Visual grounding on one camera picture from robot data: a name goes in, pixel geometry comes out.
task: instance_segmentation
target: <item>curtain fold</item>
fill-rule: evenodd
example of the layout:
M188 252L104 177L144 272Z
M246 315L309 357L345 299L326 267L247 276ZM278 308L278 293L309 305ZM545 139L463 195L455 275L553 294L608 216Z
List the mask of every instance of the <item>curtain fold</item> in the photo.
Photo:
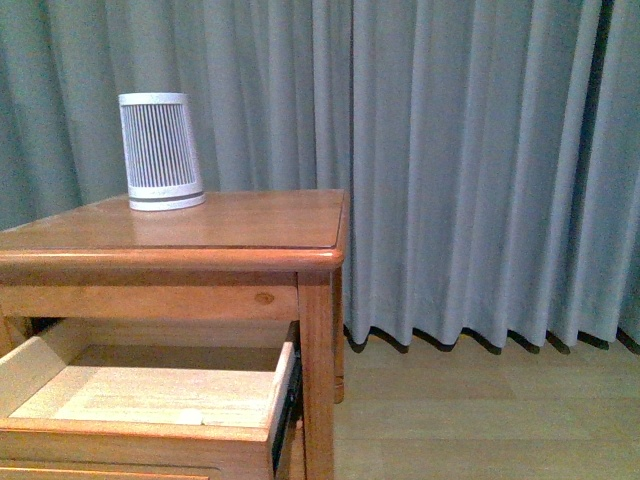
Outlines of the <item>curtain fold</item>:
M117 95L181 91L207 189L351 191L356 342L639 341L640 4L604 5L0 2L0 227L124 193Z

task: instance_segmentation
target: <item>open drawer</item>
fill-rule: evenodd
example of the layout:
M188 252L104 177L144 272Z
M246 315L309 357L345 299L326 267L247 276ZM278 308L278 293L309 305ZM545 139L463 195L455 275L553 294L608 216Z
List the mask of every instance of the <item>open drawer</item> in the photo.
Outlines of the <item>open drawer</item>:
M63 320L0 359L0 478L286 478L296 345L297 323L257 348L206 323Z

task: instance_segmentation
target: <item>wooden floor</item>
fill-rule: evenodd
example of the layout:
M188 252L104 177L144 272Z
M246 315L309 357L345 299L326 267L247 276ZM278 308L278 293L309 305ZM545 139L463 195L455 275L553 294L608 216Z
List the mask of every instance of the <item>wooden floor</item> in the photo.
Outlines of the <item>wooden floor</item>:
M640 479L640 356L619 342L495 355L371 337L345 357L337 480Z

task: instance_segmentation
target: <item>wooden drawer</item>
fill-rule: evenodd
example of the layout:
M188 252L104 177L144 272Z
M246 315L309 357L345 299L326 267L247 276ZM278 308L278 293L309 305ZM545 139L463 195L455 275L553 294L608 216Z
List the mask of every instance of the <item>wooden drawer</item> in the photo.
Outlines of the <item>wooden drawer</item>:
M189 324L144 344L149 324L109 322L63 320L0 359L1 478L283 478L297 323L246 348L215 324L193 346Z

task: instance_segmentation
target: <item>small white object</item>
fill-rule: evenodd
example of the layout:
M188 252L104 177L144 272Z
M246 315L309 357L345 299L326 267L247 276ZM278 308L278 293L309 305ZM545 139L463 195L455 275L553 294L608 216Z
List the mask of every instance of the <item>small white object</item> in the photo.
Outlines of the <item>small white object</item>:
M187 95L128 93L119 102L130 207L173 210L204 202Z
M204 416L197 408L185 408L178 417L179 425L204 425Z

